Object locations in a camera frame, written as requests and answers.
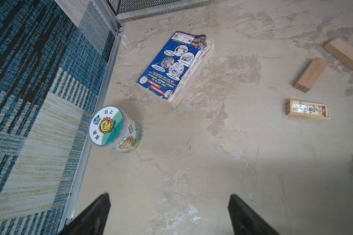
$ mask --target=wooden brick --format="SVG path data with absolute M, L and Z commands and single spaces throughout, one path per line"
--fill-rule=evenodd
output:
M 353 47 L 340 38 L 330 41 L 324 49 L 353 70 Z
M 286 108 L 287 116 L 319 121 L 330 119 L 329 106 L 326 104 L 303 100 L 290 100 L 287 102 Z
M 326 60 L 315 58 L 293 87 L 305 93 L 308 92 L 327 65 Z

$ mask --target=sunflower sticker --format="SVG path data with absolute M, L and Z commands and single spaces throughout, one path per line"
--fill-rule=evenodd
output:
M 132 147 L 133 143 L 135 143 L 135 138 L 132 136 L 127 137 L 127 139 L 119 146 L 119 148 L 130 148 Z
M 116 131 L 115 128 L 116 121 L 112 120 L 111 117 L 105 117 L 99 124 L 99 131 L 103 134 Z

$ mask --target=plastic jar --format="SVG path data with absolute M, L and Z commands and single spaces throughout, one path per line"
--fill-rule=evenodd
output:
M 143 132 L 123 110 L 107 106 L 93 116 L 89 136 L 96 146 L 127 153 L 140 143 Z

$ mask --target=striped carpet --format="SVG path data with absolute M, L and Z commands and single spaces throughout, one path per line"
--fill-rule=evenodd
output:
M 0 0 L 0 235 L 56 233 L 114 41 L 60 3 Z

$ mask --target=metal frame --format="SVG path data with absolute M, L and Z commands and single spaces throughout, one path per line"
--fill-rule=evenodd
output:
M 100 91 L 98 94 L 98 98 L 97 98 L 97 102 L 96 102 L 96 107 L 94 109 L 94 113 L 95 113 L 101 109 L 101 107 L 103 106 L 105 97 L 106 97 L 108 84 L 110 82 L 111 75 L 112 75 L 113 69 L 114 69 L 116 56 L 119 51 L 120 41 L 122 40 L 122 37 L 123 37 L 123 28 L 120 28 L 121 25 L 120 25 L 119 19 L 113 14 L 113 12 L 109 8 L 109 6 L 105 2 L 105 0 L 94 0 L 94 2 L 98 6 L 103 17 L 106 19 L 106 21 L 109 24 L 109 27 L 111 28 L 111 30 L 114 32 L 114 35 L 115 35 L 113 47 L 111 48 L 110 57 L 109 57 L 109 60 L 107 63 L 105 76 L 102 81 L 102 85 L 101 85 L 101 88 L 100 88 Z M 61 217 L 59 228 L 57 230 L 58 233 L 61 232 L 61 230 L 64 228 L 65 224 L 68 224 L 72 220 L 73 214 L 75 213 L 77 199 L 80 194 L 82 180 L 84 178 L 86 165 L 89 160 L 91 147 L 92 147 L 92 143 L 90 142 L 88 135 L 86 135 L 85 144 L 84 144 L 84 147 L 82 148 L 80 161 L 77 165 L 75 178 L 73 179 L 71 190 L 70 190 L 68 199 L 66 201 L 66 206 L 64 208 L 64 212 Z
M 111 10 L 111 6 L 106 2 L 106 0 L 93 0 L 94 3 L 97 5 L 99 11 L 102 13 L 103 17 L 106 19 L 109 27 L 114 32 L 115 36 L 119 32 L 120 28 L 120 20 L 113 14 Z
M 111 5 L 111 3 L 109 2 L 109 0 L 106 0 L 107 4 L 110 6 L 111 10 L 113 11 L 114 15 L 118 15 L 119 12 L 119 6 L 120 6 L 120 2 L 121 0 L 119 0 L 118 2 L 118 7 L 116 8 L 116 10 L 113 8 L 113 6 Z

